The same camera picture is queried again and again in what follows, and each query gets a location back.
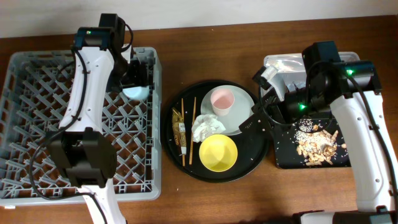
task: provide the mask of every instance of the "white wall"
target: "white wall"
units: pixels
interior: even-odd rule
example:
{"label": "white wall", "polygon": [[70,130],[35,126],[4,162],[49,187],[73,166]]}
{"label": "white wall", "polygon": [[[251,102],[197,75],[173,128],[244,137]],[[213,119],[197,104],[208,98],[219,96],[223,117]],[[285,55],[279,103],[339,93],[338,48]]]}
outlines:
{"label": "white wall", "polygon": [[0,0],[0,37],[72,34],[118,13],[133,30],[392,15],[397,0]]}

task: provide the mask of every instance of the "round black tray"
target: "round black tray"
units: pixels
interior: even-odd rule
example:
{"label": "round black tray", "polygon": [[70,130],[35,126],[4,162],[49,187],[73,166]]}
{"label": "round black tray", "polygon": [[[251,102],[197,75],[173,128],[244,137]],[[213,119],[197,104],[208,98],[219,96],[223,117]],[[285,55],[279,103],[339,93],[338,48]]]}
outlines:
{"label": "round black tray", "polygon": [[[200,105],[203,97],[214,87],[220,85],[234,85],[242,88],[250,94],[255,103],[258,99],[244,87],[224,80],[212,80],[192,85],[178,94],[168,106],[165,107],[162,116],[162,145],[173,163],[188,175],[207,182],[228,182],[239,179],[254,170],[267,154],[269,142],[265,139],[261,130],[256,133],[241,133],[229,136],[238,147],[238,159],[232,168],[224,172],[213,172],[208,170],[200,161],[199,148],[200,142],[193,143],[192,165],[189,165],[193,101],[197,98],[196,117],[200,115]],[[175,145],[172,130],[172,108],[181,111],[181,98],[184,100],[184,123],[187,138],[187,155],[185,156],[185,167],[182,166],[180,148]]]}

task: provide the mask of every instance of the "crumpled paper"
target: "crumpled paper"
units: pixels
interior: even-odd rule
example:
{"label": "crumpled paper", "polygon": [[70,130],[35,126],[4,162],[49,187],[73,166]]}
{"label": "crumpled paper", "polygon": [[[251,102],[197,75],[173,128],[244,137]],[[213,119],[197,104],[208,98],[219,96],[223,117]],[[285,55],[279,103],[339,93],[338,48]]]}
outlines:
{"label": "crumpled paper", "polygon": [[199,115],[192,126],[193,141],[203,142],[207,137],[214,134],[221,134],[225,131],[223,123],[217,120],[213,114]]}

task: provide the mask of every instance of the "pink cup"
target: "pink cup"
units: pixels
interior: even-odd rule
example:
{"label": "pink cup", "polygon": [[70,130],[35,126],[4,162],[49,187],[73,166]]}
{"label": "pink cup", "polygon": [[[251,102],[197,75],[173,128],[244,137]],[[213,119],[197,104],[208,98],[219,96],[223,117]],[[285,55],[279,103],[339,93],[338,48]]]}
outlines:
{"label": "pink cup", "polygon": [[211,94],[210,101],[214,113],[218,116],[225,116],[234,104],[235,97],[231,90],[220,88]]}

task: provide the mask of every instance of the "wooden table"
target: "wooden table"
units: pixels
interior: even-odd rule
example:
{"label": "wooden table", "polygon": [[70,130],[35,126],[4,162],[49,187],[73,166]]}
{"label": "wooden table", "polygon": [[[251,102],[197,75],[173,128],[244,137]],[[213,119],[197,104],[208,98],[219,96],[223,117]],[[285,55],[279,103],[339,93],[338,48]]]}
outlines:
{"label": "wooden table", "polygon": [[[356,52],[375,64],[383,87],[387,127],[393,145],[398,145],[395,16],[140,30],[134,37],[135,46],[151,46],[159,54],[164,104],[189,85],[215,78],[256,93],[251,78],[266,55],[299,53],[316,41],[334,40],[339,51]],[[69,49],[72,39],[72,35],[0,39],[1,79],[14,52]],[[244,178],[209,184],[178,170],[163,153],[160,197],[119,206],[130,224],[237,223],[307,210],[355,210],[355,198],[351,168],[282,170],[276,168],[270,152]],[[91,223],[85,204],[0,209],[0,217],[4,223]]]}

